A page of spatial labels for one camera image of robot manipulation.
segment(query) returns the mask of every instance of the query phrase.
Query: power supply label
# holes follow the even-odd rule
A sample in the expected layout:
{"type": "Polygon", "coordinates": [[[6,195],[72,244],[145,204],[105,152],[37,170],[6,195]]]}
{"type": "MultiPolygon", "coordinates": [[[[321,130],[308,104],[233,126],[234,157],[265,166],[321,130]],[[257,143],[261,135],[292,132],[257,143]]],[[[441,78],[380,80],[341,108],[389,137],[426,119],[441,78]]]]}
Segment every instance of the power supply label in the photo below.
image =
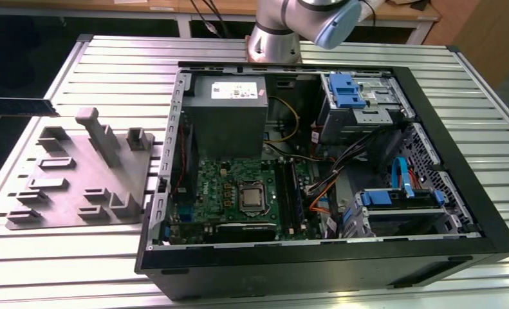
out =
{"type": "Polygon", "coordinates": [[[257,98],[256,82],[214,82],[210,98],[257,98]]]}

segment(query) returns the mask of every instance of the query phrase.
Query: table leg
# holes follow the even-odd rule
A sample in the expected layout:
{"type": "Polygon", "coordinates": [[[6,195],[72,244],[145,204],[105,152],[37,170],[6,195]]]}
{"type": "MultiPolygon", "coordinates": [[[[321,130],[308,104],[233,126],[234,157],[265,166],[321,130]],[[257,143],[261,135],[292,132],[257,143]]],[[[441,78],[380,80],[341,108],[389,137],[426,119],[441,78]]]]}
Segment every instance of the table leg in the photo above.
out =
{"type": "Polygon", "coordinates": [[[189,27],[189,21],[192,21],[190,14],[176,14],[177,31],[180,32],[180,37],[182,39],[192,38],[192,29],[189,27]]]}
{"type": "Polygon", "coordinates": [[[406,40],[406,44],[409,45],[421,45],[424,43],[424,39],[426,38],[428,32],[432,29],[433,21],[421,21],[418,26],[410,33],[409,39],[406,40]]]}

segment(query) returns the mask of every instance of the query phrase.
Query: label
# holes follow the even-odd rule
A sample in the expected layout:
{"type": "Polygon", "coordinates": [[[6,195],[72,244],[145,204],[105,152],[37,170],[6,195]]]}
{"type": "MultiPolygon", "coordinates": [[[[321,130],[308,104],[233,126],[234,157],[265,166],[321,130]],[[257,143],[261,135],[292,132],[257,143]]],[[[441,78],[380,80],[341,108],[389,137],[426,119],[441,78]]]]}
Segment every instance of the label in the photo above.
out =
{"type": "Polygon", "coordinates": [[[312,143],[318,144],[320,142],[320,134],[318,132],[312,131],[312,143]]]}
{"type": "Polygon", "coordinates": [[[376,95],[373,92],[366,92],[362,94],[365,98],[376,98],[376,95]]]}
{"type": "Polygon", "coordinates": [[[148,0],[113,0],[116,5],[122,5],[126,3],[148,3],[148,0]]]}
{"type": "Polygon", "coordinates": [[[418,16],[416,19],[418,19],[420,21],[437,21],[437,17],[432,16],[418,16]]]}
{"type": "Polygon", "coordinates": [[[152,6],[149,8],[149,10],[152,10],[152,11],[173,11],[174,8],[165,8],[165,7],[161,7],[161,6],[152,6]]]}
{"type": "Polygon", "coordinates": [[[257,98],[256,82],[214,82],[210,98],[257,98]]]}
{"type": "Polygon", "coordinates": [[[326,226],[329,227],[329,229],[332,229],[332,232],[336,233],[337,223],[333,221],[333,219],[330,219],[330,217],[328,217],[328,219],[326,219],[326,226]]]}

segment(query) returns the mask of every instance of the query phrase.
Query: blue latch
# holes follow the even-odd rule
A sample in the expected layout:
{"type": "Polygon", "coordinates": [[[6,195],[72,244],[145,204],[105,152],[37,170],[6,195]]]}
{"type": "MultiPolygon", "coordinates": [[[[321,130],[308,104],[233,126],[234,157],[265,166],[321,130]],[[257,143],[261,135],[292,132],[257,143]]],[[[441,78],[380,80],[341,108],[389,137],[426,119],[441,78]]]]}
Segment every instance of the blue latch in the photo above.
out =
{"type": "Polygon", "coordinates": [[[330,74],[329,81],[338,108],[364,108],[366,106],[358,95],[358,85],[349,74],[330,74]]]}
{"type": "Polygon", "coordinates": [[[362,206],[392,205],[388,191],[365,191],[361,193],[362,206]]]}
{"type": "Polygon", "coordinates": [[[361,202],[362,206],[370,205],[370,197],[366,193],[361,193],[361,202]]]}
{"type": "Polygon", "coordinates": [[[341,217],[341,225],[346,224],[348,219],[350,218],[350,215],[352,215],[352,211],[350,211],[350,208],[348,208],[346,213],[341,217]]]}
{"type": "Polygon", "coordinates": [[[388,191],[365,191],[365,194],[370,197],[373,205],[392,205],[388,191]]]}
{"type": "Polygon", "coordinates": [[[436,197],[437,205],[442,205],[445,203],[445,196],[440,190],[433,191],[433,196],[436,197]]]}

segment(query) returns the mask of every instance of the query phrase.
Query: aluminum table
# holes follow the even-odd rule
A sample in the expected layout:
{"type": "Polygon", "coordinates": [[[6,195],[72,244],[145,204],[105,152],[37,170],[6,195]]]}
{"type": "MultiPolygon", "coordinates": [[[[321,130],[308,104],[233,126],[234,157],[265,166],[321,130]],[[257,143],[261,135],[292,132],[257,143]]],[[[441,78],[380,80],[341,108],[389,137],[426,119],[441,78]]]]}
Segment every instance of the aluminum table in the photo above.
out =
{"type": "MultiPolygon", "coordinates": [[[[509,226],[509,110],[460,53],[441,46],[302,43],[304,63],[408,66],[509,226]]],[[[0,171],[0,213],[22,188],[44,126],[82,131],[94,106],[116,133],[156,136],[148,190],[156,184],[177,61],[245,61],[244,40],[82,35],[45,98],[60,118],[32,118],[0,171]]],[[[509,308],[509,258],[422,288],[172,302],[133,272],[141,225],[10,231],[0,217],[0,308],[133,308],[202,305],[364,308],[509,308]]]]}

